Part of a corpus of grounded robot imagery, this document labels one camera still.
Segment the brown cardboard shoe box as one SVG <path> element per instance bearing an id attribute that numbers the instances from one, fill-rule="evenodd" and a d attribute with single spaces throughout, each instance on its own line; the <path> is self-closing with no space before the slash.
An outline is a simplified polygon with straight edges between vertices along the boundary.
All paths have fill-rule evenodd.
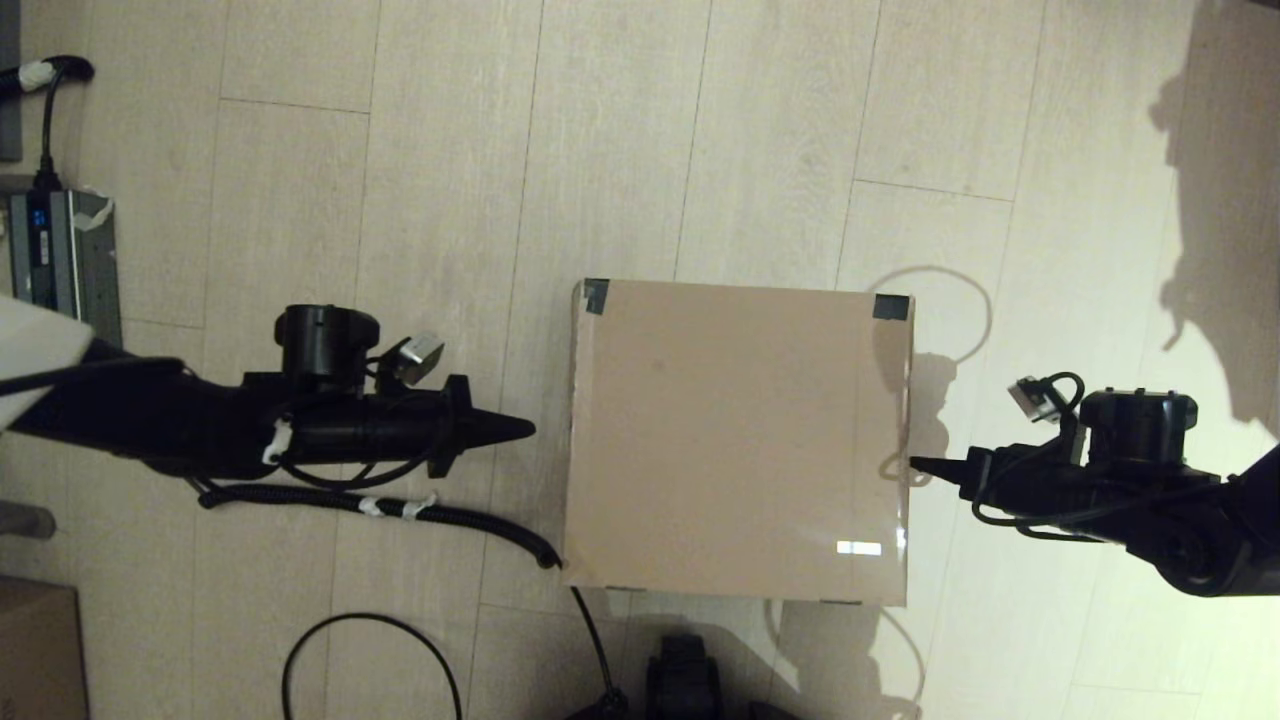
<path id="1" fill-rule="evenodd" d="M 564 582 L 902 607 L 914 319 L 908 295 L 580 282 Z"/>

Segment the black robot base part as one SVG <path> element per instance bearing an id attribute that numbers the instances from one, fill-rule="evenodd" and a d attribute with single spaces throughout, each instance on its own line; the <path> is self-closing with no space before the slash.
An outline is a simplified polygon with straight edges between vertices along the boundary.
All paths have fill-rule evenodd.
<path id="1" fill-rule="evenodd" d="M 660 639 L 646 666 L 645 720 L 724 720 L 719 667 L 701 637 Z"/>

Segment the grey power supply unit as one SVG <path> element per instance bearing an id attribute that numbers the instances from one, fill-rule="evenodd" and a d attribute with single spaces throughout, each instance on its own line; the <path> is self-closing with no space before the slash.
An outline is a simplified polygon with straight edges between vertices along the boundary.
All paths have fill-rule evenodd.
<path id="1" fill-rule="evenodd" d="M 6 197 L 14 297 L 123 346 L 115 201 L 82 190 Z"/>

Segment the grey furniture foot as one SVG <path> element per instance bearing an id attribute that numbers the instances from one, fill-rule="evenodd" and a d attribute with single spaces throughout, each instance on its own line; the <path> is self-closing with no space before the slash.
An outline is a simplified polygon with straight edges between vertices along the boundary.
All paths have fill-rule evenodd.
<path id="1" fill-rule="evenodd" d="M 0 500 L 0 537 L 47 541 L 56 530 L 55 516 L 47 509 Z"/>

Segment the brown cardboard carton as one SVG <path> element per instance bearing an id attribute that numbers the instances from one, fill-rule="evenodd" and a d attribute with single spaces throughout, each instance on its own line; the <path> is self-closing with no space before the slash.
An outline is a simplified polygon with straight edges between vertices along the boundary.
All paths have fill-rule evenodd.
<path id="1" fill-rule="evenodd" d="M 88 720 L 76 589 L 0 577 L 0 720 Z"/>

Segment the dark grey panel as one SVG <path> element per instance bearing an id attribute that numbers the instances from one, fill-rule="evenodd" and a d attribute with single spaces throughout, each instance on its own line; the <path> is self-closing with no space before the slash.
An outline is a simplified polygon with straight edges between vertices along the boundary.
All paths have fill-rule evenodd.
<path id="1" fill-rule="evenodd" d="M 6 79 L 20 64 L 20 0 L 0 0 L 0 163 L 17 163 L 23 156 L 23 92 L 15 79 Z"/>

